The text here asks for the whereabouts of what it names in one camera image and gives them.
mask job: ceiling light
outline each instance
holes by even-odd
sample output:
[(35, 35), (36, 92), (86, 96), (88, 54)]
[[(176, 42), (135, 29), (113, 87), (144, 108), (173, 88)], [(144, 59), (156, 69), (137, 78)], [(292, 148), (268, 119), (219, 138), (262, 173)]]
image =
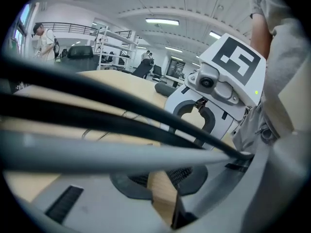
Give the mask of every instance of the ceiling light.
[(211, 32), (209, 33), (209, 35), (210, 35), (210, 36), (213, 36), (213, 37), (216, 38), (216, 39), (219, 39), (220, 37), (222, 37), (221, 35), (216, 34), (216, 33), (213, 32), (213, 31), (211, 31)]
[(170, 24), (170, 25), (179, 25), (178, 20), (170, 20), (170, 19), (156, 19), (156, 18), (146, 18), (146, 22), (148, 23), (163, 23), (163, 24)]
[(183, 61), (182, 59), (179, 59), (179, 58), (177, 58), (177, 57), (174, 57), (174, 56), (172, 56), (171, 58), (172, 58), (172, 59), (176, 59), (176, 60), (180, 60), (180, 61)]
[(182, 52), (181, 50), (178, 50), (178, 49), (172, 49), (172, 48), (169, 48), (169, 47), (165, 47), (165, 48), (168, 49), (168, 50), (176, 51), (176, 52)]

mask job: gray sleeve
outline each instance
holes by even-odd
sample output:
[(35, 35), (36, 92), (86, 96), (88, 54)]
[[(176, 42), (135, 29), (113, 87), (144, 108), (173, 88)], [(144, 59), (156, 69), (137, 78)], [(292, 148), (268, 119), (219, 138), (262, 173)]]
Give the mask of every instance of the gray sleeve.
[(250, 0), (251, 14), (250, 17), (253, 18), (253, 14), (263, 15), (263, 11), (260, 6), (261, 0)]

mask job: white ceiling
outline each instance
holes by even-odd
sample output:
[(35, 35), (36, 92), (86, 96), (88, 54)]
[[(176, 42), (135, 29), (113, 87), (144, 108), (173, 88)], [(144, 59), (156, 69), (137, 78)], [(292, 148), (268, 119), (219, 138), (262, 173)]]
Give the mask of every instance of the white ceiling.
[[(248, 42), (251, 33), (249, 0), (61, 0), (108, 17), (116, 24), (135, 30), (149, 44), (183, 51), (196, 60), (216, 39), (210, 31), (230, 33)], [(145, 18), (179, 20), (179, 26), (156, 27)]]

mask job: office chair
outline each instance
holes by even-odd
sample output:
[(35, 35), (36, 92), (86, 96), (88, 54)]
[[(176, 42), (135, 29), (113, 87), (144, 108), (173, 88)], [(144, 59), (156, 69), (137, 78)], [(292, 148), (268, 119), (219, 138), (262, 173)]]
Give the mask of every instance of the office chair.
[(167, 83), (167, 82), (161, 80), (161, 78), (162, 78), (162, 68), (161, 67), (154, 65), (153, 74), (154, 74), (154, 77), (152, 78), (152, 80), (157, 81), (157, 82), (161, 82), (161, 83)]

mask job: ceiling beam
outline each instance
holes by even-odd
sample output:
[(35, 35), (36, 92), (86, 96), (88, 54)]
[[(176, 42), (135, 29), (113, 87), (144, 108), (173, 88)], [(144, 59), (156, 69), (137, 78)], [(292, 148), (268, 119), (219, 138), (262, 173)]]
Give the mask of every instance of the ceiling beam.
[(143, 31), (142, 33), (144, 35), (160, 36), (160, 37), (171, 38), (171, 39), (174, 39), (174, 40), (182, 40), (182, 41), (185, 41), (185, 42), (187, 42), (187, 43), (189, 43), (191, 45), (195, 45), (196, 47), (200, 47), (200, 48), (204, 48), (204, 49), (208, 48), (207, 44), (204, 44), (204, 43), (196, 41), (196, 40), (189, 39), (187, 37), (175, 35), (175, 34), (163, 33), (163, 32), (149, 32), (149, 31)]
[(150, 15), (150, 11), (155, 15), (171, 15), (176, 17), (184, 17), (184, 18), (191, 18), (194, 20), (198, 20), (200, 22), (204, 22), (206, 24), (213, 25), (226, 33), (240, 39), (241, 41), (249, 44), (249, 39), (245, 37), (242, 33), (236, 31), (235, 29), (231, 28), (230, 26), (220, 22), (214, 18), (205, 16), (203, 14), (199, 14), (192, 11), (185, 11), (181, 9), (169, 9), (169, 8), (149, 8), (149, 9), (139, 9), (139, 10), (131, 10), (127, 12), (123, 12), (117, 14), (117, 18), (126, 18), (132, 16), (140, 16), (140, 15)]

